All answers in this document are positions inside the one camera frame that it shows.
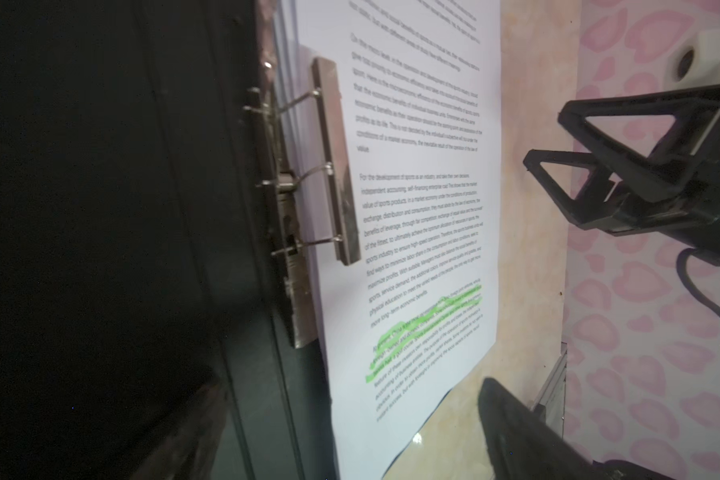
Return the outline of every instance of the black cable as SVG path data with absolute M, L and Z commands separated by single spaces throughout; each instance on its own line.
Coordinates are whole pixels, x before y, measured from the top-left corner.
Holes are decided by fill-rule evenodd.
M 706 297 L 701 291 L 696 288 L 696 285 L 691 281 L 691 277 L 688 276 L 688 259 L 691 255 L 696 254 L 699 250 L 696 248 L 686 248 L 677 256 L 677 275 L 680 277 L 680 281 L 688 289 L 688 292 L 693 298 L 698 300 L 702 305 L 710 309 L 712 312 L 720 317 L 720 305 L 712 302 Z

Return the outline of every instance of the paragraph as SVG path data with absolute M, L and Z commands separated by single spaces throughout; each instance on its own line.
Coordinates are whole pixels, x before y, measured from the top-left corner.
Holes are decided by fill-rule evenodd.
M 381 57 L 381 58 L 383 58 L 384 60 L 386 60 L 387 62 L 391 62 L 391 63 L 393 63 L 394 65 L 397 65 L 398 67 L 402 67 L 403 70 L 405 70 L 406 72 L 411 72 L 411 73 L 416 74 L 416 75 L 421 75 L 422 77 L 426 78 L 427 80 L 430 80 L 430 81 L 432 81 L 432 82 L 435 82 L 436 84 L 440 84 L 440 85 L 442 85 L 442 86 L 444 86 L 444 87 L 448 87 L 448 88 L 450 88 L 450 89 L 452 89 L 452 90 L 461 92 L 461 93 L 463 93 L 463 94 L 465 94 L 465 95 L 467 95 L 467 96 L 469 96 L 469 97 L 472 97 L 472 98 L 477 98 L 477 97 L 478 97 L 478 94 L 476 94 L 476 93 L 474 93 L 474 92 L 471 92 L 471 91 L 469 91 L 469 90 L 464 90 L 463 88 L 458 87 L 458 86 L 452 84 L 451 82 L 446 82 L 445 80 L 441 80 L 440 78 L 435 77 L 434 75 L 430 75 L 429 73 L 424 72 L 423 70 L 420 70 L 420 69 L 418 69 L 418 68 L 416 68 L 416 67 L 414 67 L 414 66 L 412 66 L 412 65 L 410 65 L 410 64 L 408 64 L 408 63 L 406 63 L 406 62 L 403 62 L 403 61 L 399 60 L 398 58 L 395 58 L 395 57 L 393 57 L 393 56 L 391 56 L 391 55 L 388 55 L 388 54 L 384 53 L 384 51 L 381 50 L 380 48 L 376 48 L 376 47 L 370 45 L 369 43 L 366 43 L 365 40 L 363 40 L 362 38 L 357 38 L 357 37 L 355 37 L 354 34 L 351 34 L 351 35 L 350 35 L 350 39 L 351 39 L 354 43 L 357 43 L 358 45 L 360 45 L 361 47 L 363 47 L 366 51 L 373 53 L 373 54 L 376 55 L 377 57 Z
M 455 6 L 456 8 L 458 8 L 461 13 L 467 15 L 467 16 L 472 20 L 472 22 L 476 22 L 476 21 L 478 20 L 474 15 L 470 14 L 470 12 L 467 12 L 467 10 L 465 10 L 464 7 L 462 7 L 461 5 L 459 5 L 458 3 L 456 3 L 456 0 L 448 0 L 448 1 L 449 1 L 453 6 Z
M 392 110 L 390 108 L 385 108 L 380 105 L 370 104 L 370 103 L 367 103 L 364 101 L 355 100 L 355 105 L 360 108 L 364 108 L 365 110 L 374 111 L 379 114 L 389 115 L 390 117 L 394 117 L 394 118 L 401 118 L 401 119 L 413 121 L 413 122 L 420 123 L 420 124 L 430 125 L 432 127 L 446 128 L 449 130 L 458 130 L 458 131 L 463 131 L 467 134 L 474 134 L 474 135 L 482 135 L 483 134 L 483 132 L 480 130 L 473 130 L 471 128 L 462 127 L 461 125 L 451 125 L 451 124 L 442 123 L 442 122 L 439 122 L 436 120 L 429 120 L 428 118 L 421 118 L 421 117 L 417 117 L 415 115 L 404 114 L 401 111 Z M 451 119 L 451 120 L 463 121 L 465 123 L 474 125 L 474 121 L 468 120 L 466 118 L 455 117 L 450 114 L 446 114 L 445 117 L 448 119 Z
M 412 138 L 397 137 L 394 135 L 380 134 L 378 132 L 371 132 L 367 130 L 358 130 L 357 136 L 359 138 L 367 138 L 369 140 L 380 140 L 388 141 L 394 144 L 403 145 L 414 145 L 419 147 L 429 148 L 443 148 L 446 150 L 463 150 L 463 151 L 478 151 L 477 147 L 469 147 L 468 145 L 454 145 L 446 144 L 442 142 L 426 141 L 426 140 L 414 140 Z
M 466 14 L 466 15 L 470 18 L 470 20 L 472 20 L 473 22 L 476 22 L 476 21 L 477 21 L 477 19 L 476 19 L 474 16 L 472 16 L 472 14 L 470 14 L 469 12 L 467 12 L 466 10 L 464 10 L 464 9 L 461 7 L 461 5 L 456 5 L 456 2 L 454 2 L 454 0 L 449 0 L 449 1 L 450 1 L 452 4 L 454 4 L 454 6 L 455 6 L 457 9 L 461 10 L 464 14 Z M 460 14 L 457 14 L 456 12 L 454 12 L 453 10 L 451 10 L 451 8 L 450 8 L 449 6 L 445 5 L 445 4 L 442 3 L 440 0 L 434 0 L 434 3 L 438 4 L 438 6 L 439 6 L 440 8 L 442 8 L 442 9 L 445 10 L 446 12 L 450 13 L 453 18 L 456 18 L 456 19 L 459 20 L 461 23 L 467 25 L 467 27 L 468 27 L 472 32 L 476 32 L 476 31 L 477 31 L 477 29 L 474 27 L 474 25 L 472 25 L 472 24 L 470 24 L 470 22 L 467 22 L 466 20 L 464 20 L 464 19 L 461 17 Z
M 354 38 L 358 43 L 365 44 L 365 42 L 363 42 L 363 41 L 360 40 L 359 38 L 356 38 L 354 35 L 353 35 L 353 38 Z M 422 82 L 420 82 L 419 80 L 417 80 L 415 77 L 409 77 L 409 76 L 407 76 L 407 75 L 404 75 L 404 74 L 400 73 L 400 72 L 397 71 L 397 70 L 393 70 L 393 69 L 391 69 L 390 67 L 386 67 L 386 66 L 384 66 L 383 64 L 376 63 L 376 62 L 374 62 L 373 60 L 371 60 L 370 58 L 365 57 L 365 55 L 363 55 L 363 54 L 360 54 L 360 53 L 357 53 L 357 52 L 353 52 L 353 53 L 352 53 L 352 60 L 355 60 L 355 61 L 357 61 L 357 62 L 362 62 L 365 66 L 370 67 L 372 70 L 376 70 L 376 71 L 378 71 L 378 72 L 381 72 L 382 74 L 391 76 L 391 77 L 393 77 L 393 78 L 396 79 L 396 80 L 399 80 L 399 81 L 405 82 L 405 83 L 407 83 L 407 84 L 413 85 L 413 86 L 415 86 L 416 88 L 420 88 L 421 90 L 425 90 L 425 91 L 428 91 L 428 92 L 430 92 L 430 93 L 437 94 L 437 95 L 440 95 L 440 96 L 442 96 L 442 97 L 446 97 L 446 98 L 449 99 L 449 100 L 457 101 L 457 102 L 459 102 L 459 103 L 462 103 L 462 104 L 465 104 L 465 105 L 469 105 L 469 106 L 471 106 L 471 107 L 475 107 L 475 108 L 478 107 L 478 103 L 477 103 L 477 102 L 474 102 L 474 101 L 471 101 L 471 100 L 467 100 L 466 98 L 459 97 L 458 95 L 450 94 L 450 93 L 447 92 L 447 91 L 442 91 L 442 90 L 440 90 L 439 88 L 433 87 L 433 86 L 431 86 L 431 85 L 423 84 Z
M 382 334 L 366 382 L 373 382 L 377 421 L 443 356 L 480 326 L 479 280 L 442 297 L 420 316 Z
M 356 83 L 355 83 L 355 84 L 353 85 L 353 87 L 354 87 L 355 91 L 357 91 L 357 92 L 359 92 L 359 93 L 362 93 L 362 94 L 365 94 L 365 95 L 374 97 L 374 98 L 376 98 L 377 100 L 387 101 L 387 102 L 389 102 L 389 103 L 391 103 L 391 104 L 394 104 L 394 105 L 397 105 L 397 106 L 399 106 L 399 107 L 410 108 L 411 110 L 420 111 L 420 112 L 422 112 L 422 113 L 430 114 L 430 115 L 433 115 L 433 116 L 435 116 L 435 117 L 442 117 L 442 118 L 448 118 L 449 120 L 463 121 L 464 123 L 470 124 L 470 125 L 474 125 L 474 124 L 475 124 L 475 123 L 474 123 L 474 120 L 470 120 L 470 119 L 468 119 L 468 118 L 461 118 L 461 117 L 458 117 L 458 116 L 456 116 L 456 115 L 452 115 L 452 114 L 450 114 L 450 112 L 447 112 L 447 111 L 432 110 L 431 108 L 428 108 L 428 107 L 425 107 L 425 106 L 423 106 L 423 105 L 414 103 L 414 102 L 412 102 L 412 101 L 407 101 L 407 100 L 403 100 L 403 99 L 398 98 L 398 97 L 394 97 L 394 96 L 392 96 L 392 95 L 387 95 L 387 94 L 384 94 L 384 93 L 382 93 L 382 92 L 380 92 L 380 91 L 378 91 L 378 90 L 371 90 L 370 88 L 366 87 L 365 85 L 360 85 L 360 84 L 356 84 Z M 396 116 L 397 118 L 406 118 L 406 119 L 407 119 L 407 116 L 405 116 L 405 115 L 400 116 L 400 114 L 394 114 L 394 113 L 393 113 L 393 115 Z
M 478 39 L 477 39 L 474 35 L 472 35 L 471 33 L 469 33 L 469 32 L 467 32 L 466 30 L 464 30 L 464 29 L 461 27 L 460 24 L 457 24 L 456 22 L 454 22 L 453 20 L 451 20 L 451 18 L 450 18 L 449 16 L 443 14 L 442 12 L 440 12 L 439 10 L 437 10 L 436 8 L 432 8 L 432 6 L 429 5 L 428 3 L 426 3 L 424 0 L 418 0 L 418 2 L 421 3 L 427 10 L 429 10 L 429 11 L 432 12 L 433 14 L 437 15 L 438 18 L 440 18 L 441 20 L 445 21 L 447 24 L 451 25 L 451 27 L 453 27 L 453 28 L 455 28 L 456 30 L 458 30 L 459 33 L 461 33 L 461 34 L 464 35 L 465 37 L 469 38 L 472 42 L 480 43 L 480 40 L 478 40 Z M 443 5 L 442 2 L 438 2 L 438 4 L 441 5 L 442 7 L 445 7 L 445 5 Z
M 466 143 L 474 143 L 474 144 L 476 144 L 478 142 L 478 140 L 476 138 L 472 138 L 472 137 L 465 137 L 463 135 L 442 133 L 442 132 L 439 132 L 436 130 L 429 130 L 427 128 L 407 127 L 405 125 L 396 124 L 392 121 L 377 120 L 375 118 L 370 118 L 365 115 L 355 115 L 355 121 L 357 121 L 360 124 L 368 124 L 368 125 L 371 125 L 374 127 L 388 128 L 390 130 L 402 131 L 405 133 L 422 135 L 425 137 L 445 138 L 448 140 L 457 140 L 457 141 L 463 141 Z M 434 123 L 436 126 L 443 128 L 442 123 L 440 123 L 440 122 L 434 122 Z
M 383 18 L 386 18 L 392 24 L 399 26 L 405 32 L 413 35 L 415 38 L 417 38 L 418 40 L 422 41 L 423 43 L 431 46 L 438 52 L 441 52 L 446 57 L 451 58 L 451 59 L 455 60 L 456 62 L 459 62 L 459 63 L 463 64 L 464 66 L 470 67 L 478 72 L 480 71 L 480 69 L 477 66 L 475 66 L 474 64 L 472 64 L 471 62 L 464 60 L 461 56 L 447 50 L 446 48 L 442 47 L 440 44 L 436 44 L 436 43 L 432 42 L 432 40 L 430 40 L 426 36 L 419 33 L 413 27 L 405 24 L 399 18 L 396 18 L 395 16 L 389 14 L 389 12 L 384 10 L 384 8 L 381 8 L 378 5 L 376 5 L 373 0 L 362 0 L 362 1 L 366 5 L 368 5 L 370 8 L 372 8 L 374 11 L 376 11 L 376 13 L 380 14 Z M 432 52 L 428 48 L 423 47 L 416 42 L 413 42 L 409 38 L 406 38 L 403 34 L 398 32 L 395 27 L 390 27 L 388 24 L 382 22 L 381 20 L 376 18 L 374 15 L 372 15 L 368 10 L 365 10 L 363 7 L 357 5 L 356 3 L 352 2 L 351 0 L 349 2 L 349 6 L 350 6 L 350 8 L 355 10 L 358 14 L 360 14 L 361 16 L 363 16 L 364 18 L 366 18 L 367 20 L 372 22 L 377 27 L 379 27 L 381 30 L 383 30 L 386 33 L 389 33 L 391 36 L 393 36 L 397 40 L 404 42 L 412 49 L 418 50 L 419 52 L 429 56 L 430 58 L 433 58 L 434 60 L 437 60 L 438 62 L 449 66 L 450 68 L 452 68 L 453 70 L 455 70 L 457 72 L 461 72 L 461 68 L 458 65 L 456 65 L 455 63 L 451 62 L 450 60 L 448 60 L 446 58 L 443 58 L 443 56 L 441 54 Z
M 353 59 L 358 60 L 358 61 L 360 61 L 360 62 L 364 62 L 365 60 L 367 60 L 367 59 L 366 59 L 365 57 L 363 57 L 362 55 L 358 55 L 358 54 L 356 54 L 356 53 L 353 53 L 353 54 L 352 54 L 352 57 L 353 57 Z M 403 82 L 408 81 L 408 82 L 410 83 L 410 85 L 412 85 L 412 86 L 414 86 L 414 87 L 416 87 L 416 88 L 421 88 L 421 89 L 423 89 L 423 90 L 426 90 L 426 88 L 420 87 L 419 84 L 417 84 L 418 82 L 416 82 L 416 81 L 411 81 L 409 78 L 403 76 L 402 74 L 396 74 L 396 75 L 395 75 L 395 72 L 393 72 L 393 70 L 391 70 L 391 69 L 387 69 L 387 70 L 385 70 L 384 72 L 382 72 L 381 70 L 379 70 L 379 68 L 382 68 L 381 65 L 378 65 L 378 64 L 374 64 L 374 65 L 369 64 L 368 66 L 371 67 L 371 68 L 374 68 L 375 70 L 377 70 L 378 72 L 381 72 L 381 73 L 384 74 L 384 75 L 387 75 L 387 76 L 389 76 L 389 77 L 395 78 L 395 79 L 397 79 L 397 80 L 401 80 L 401 81 L 403 81 Z M 467 110 L 466 108 L 462 108 L 462 107 L 459 107 L 459 106 L 457 106 L 457 105 L 452 105 L 452 104 L 450 104 L 450 103 L 448 103 L 448 102 L 437 100 L 436 98 L 428 97 L 428 96 L 426 96 L 426 95 L 424 95 L 424 94 L 422 94 L 422 93 L 417 93 L 417 92 L 415 92 L 415 91 L 411 91 L 411 90 L 408 90 L 408 89 L 406 89 L 406 88 L 402 88 L 402 87 L 400 87 L 399 85 L 396 85 L 396 84 L 394 84 L 394 83 L 388 82 L 388 81 L 385 80 L 384 78 L 378 78 L 378 77 L 376 77 L 374 74 L 371 74 L 371 73 L 369 73 L 369 72 L 364 72 L 364 71 L 361 70 L 360 68 L 353 68 L 353 69 L 352 69 L 352 72 L 355 74 L 356 77 L 364 78 L 365 80 L 368 80 L 369 82 L 374 83 L 374 84 L 376 84 L 376 85 L 378 85 L 378 86 L 380 86 L 380 87 L 389 88 L 390 90 L 396 91 L 396 92 L 401 93 L 401 94 L 403 94 L 403 95 L 407 95 L 407 96 L 409 96 L 409 97 L 416 98 L 417 100 L 425 101 L 425 102 L 430 103 L 430 104 L 432 104 L 432 105 L 437 105 L 437 106 L 439 106 L 439 107 L 448 108 L 448 109 L 450 109 L 450 110 L 454 110 L 454 111 L 457 111 L 457 112 L 460 112 L 460 113 L 463 113 L 463 114 L 472 115 L 472 116 L 475 116 L 475 117 L 479 117 L 479 116 L 480 116 L 477 112 L 474 112 L 474 111 L 472 111 L 472 110 Z M 455 98 L 454 95 L 450 95 L 450 94 L 448 95 L 448 97 L 449 97 L 451 100 L 461 101 L 461 102 L 464 103 L 464 104 L 477 107 L 476 103 L 473 102 L 473 101 L 463 100 L 462 98 Z
M 475 246 L 477 245 L 477 243 L 478 242 L 476 240 L 468 241 L 464 244 L 446 250 L 445 252 L 438 252 L 432 255 L 432 257 L 426 260 L 435 261 L 436 259 L 442 258 L 449 254 L 451 256 L 449 256 L 448 258 L 444 258 L 438 264 L 433 264 L 429 268 L 425 269 L 423 272 L 418 272 L 417 274 L 414 272 L 414 274 L 411 274 L 410 276 L 406 276 L 398 281 L 395 281 L 394 283 L 391 283 L 388 287 L 384 288 L 383 292 L 376 293 L 371 298 L 369 298 L 368 303 L 371 304 L 371 310 L 368 315 L 370 317 L 374 317 L 377 313 L 379 313 L 381 310 L 384 310 L 385 308 L 390 309 L 388 312 L 379 315 L 374 321 L 372 321 L 371 327 L 374 327 L 381 321 L 386 320 L 390 315 L 395 314 L 398 310 L 400 310 L 406 305 L 406 303 L 402 303 L 401 305 L 395 305 L 396 302 L 410 297 L 411 294 L 416 293 L 418 290 L 422 289 L 433 280 L 436 280 L 443 275 L 450 274 L 452 271 L 478 260 L 480 258 L 480 247 Z M 467 251 L 462 251 L 463 249 L 468 247 L 472 248 Z M 430 252 L 432 252 L 432 250 L 425 251 L 422 253 L 422 255 Z

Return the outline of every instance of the metal bar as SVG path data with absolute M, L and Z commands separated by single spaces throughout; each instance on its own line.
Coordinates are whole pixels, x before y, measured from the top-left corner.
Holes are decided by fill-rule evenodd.
M 316 98 L 316 97 L 319 97 L 320 94 L 321 94 L 321 92 L 320 92 L 320 89 L 319 89 L 319 88 L 316 88 L 315 90 L 308 91 L 308 92 L 305 93 L 304 95 L 301 95 L 300 97 L 294 98 L 293 100 L 289 101 L 287 104 L 285 104 L 285 105 L 281 106 L 280 108 L 278 108 L 278 109 L 277 109 L 277 114 L 280 115 L 280 114 L 282 114 L 282 113 L 285 113 L 285 112 L 287 112 L 288 110 L 290 110 L 291 108 L 294 108 L 295 106 L 297 106 L 298 104 L 300 104 L 301 102 L 307 100 L 308 98 L 313 98 L 313 97 Z
M 316 90 L 321 92 L 316 100 L 326 162 L 332 164 L 334 170 L 334 175 L 328 176 L 328 192 L 331 197 L 333 231 L 342 238 L 336 242 L 336 257 L 345 265 L 351 265 L 360 260 L 360 239 L 336 63 L 326 58 L 315 58 L 312 76 Z
M 318 165 L 314 168 L 310 168 L 304 175 L 296 178 L 292 178 L 290 177 L 290 175 L 281 174 L 280 178 L 278 179 L 262 180 L 261 183 L 257 185 L 257 187 L 269 187 L 270 185 L 274 185 L 275 187 L 277 187 L 279 193 L 293 192 L 307 177 L 322 171 L 325 171 L 326 175 L 329 177 L 333 176 L 333 164 L 326 163 L 323 165 Z
M 312 242 L 298 242 L 296 245 L 293 246 L 287 246 L 286 248 L 281 248 L 280 250 L 275 250 L 270 253 L 272 256 L 277 256 L 280 254 L 290 254 L 291 252 L 297 252 L 301 248 L 304 248 L 305 246 L 312 246 L 312 245 L 322 245 L 322 244 L 337 244 L 342 242 L 342 236 L 341 235 L 335 235 L 330 236 L 329 238 L 323 238 L 320 240 L 314 240 Z
M 289 173 L 280 117 L 272 115 L 271 105 L 277 105 L 276 90 L 268 88 L 267 91 L 269 93 L 266 96 L 262 96 L 258 88 L 250 88 L 248 93 L 261 172 L 264 178 L 272 179 L 260 182 L 257 187 L 269 184 L 276 186 L 264 192 L 269 211 L 268 230 L 272 236 L 272 250 L 284 250 L 295 243 L 289 239 L 299 238 L 301 228 L 296 212 L 296 199 L 292 195 L 296 182 Z M 288 324 L 286 329 L 293 347 L 302 348 L 318 336 L 306 251 L 300 250 L 282 257 L 274 256 L 273 260 L 276 274 L 283 278 L 282 286 L 286 297 L 282 299 L 284 301 L 277 301 L 275 304 L 280 317 Z

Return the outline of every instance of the beige wall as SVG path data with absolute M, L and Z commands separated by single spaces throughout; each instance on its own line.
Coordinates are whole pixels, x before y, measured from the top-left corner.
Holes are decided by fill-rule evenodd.
M 500 309 L 498 339 L 443 400 L 385 476 L 492 474 L 477 412 L 482 379 L 530 404 L 560 355 L 568 225 L 522 165 L 529 149 L 570 150 L 557 112 L 576 95 L 580 0 L 503 0 Z M 570 170 L 553 171 L 564 188 Z

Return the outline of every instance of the green highlighter mark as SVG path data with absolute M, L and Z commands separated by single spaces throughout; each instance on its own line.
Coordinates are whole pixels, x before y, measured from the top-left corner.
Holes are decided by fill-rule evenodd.
M 459 293 L 458 295 L 452 296 L 451 298 L 444 296 L 437 303 L 435 303 L 434 306 L 425 314 L 417 316 L 416 318 L 408 322 L 398 322 L 391 329 L 387 330 L 386 333 L 384 333 L 384 335 L 382 335 L 378 340 L 378 344 L 376 347 L 376 357 L 373 359 L 370 366 L 370 369 L 372 371 L 369 375 L 365 377 L 365 382 L 370 383 L 374 378 L 376 378 L 376 375 L 378 375 L 381 370 L 384 370 L 384 368 L 392 362 L 392 360 L 397 356 L 398 353 L 400 353 L 400 351 L 403 350 L 403 348 L 407 344 L 409 344 L 413 340 L 422 337 L 423 335 L 426 335 L 427 332 L 435 328 L 437 324 L 439 324 L 443 320 L 446 320 L 459 310 L 465 307 L 479 304 L 482 300 L 482 297 L 472 299 L 469 299 L 469 297 L 477 293 L 481 288 L 482 285 L 477 285 L 472 287 L 470 290 Z M 420 331 L 414 332 L 414 330 L 419 328 L 420 325 L 429 322 L 433 317 L 446 310 L 447 312 L 443 313 L 440 317 L 438 317 L 435 321 L 431 322 L 425 328 Z M 391 351 L 389 355 L 381 361 L 381 363 L 376 365 L 376 363 L 382 358 L 384 351 L 386 351 L 386 349 L 388 348 L 391 348 L 396 342 L 398 342 L 406 332 L 412 332 L 412 334 L 408 336 L 405 340 L 401 341 L 393 349 L 393 351 Z

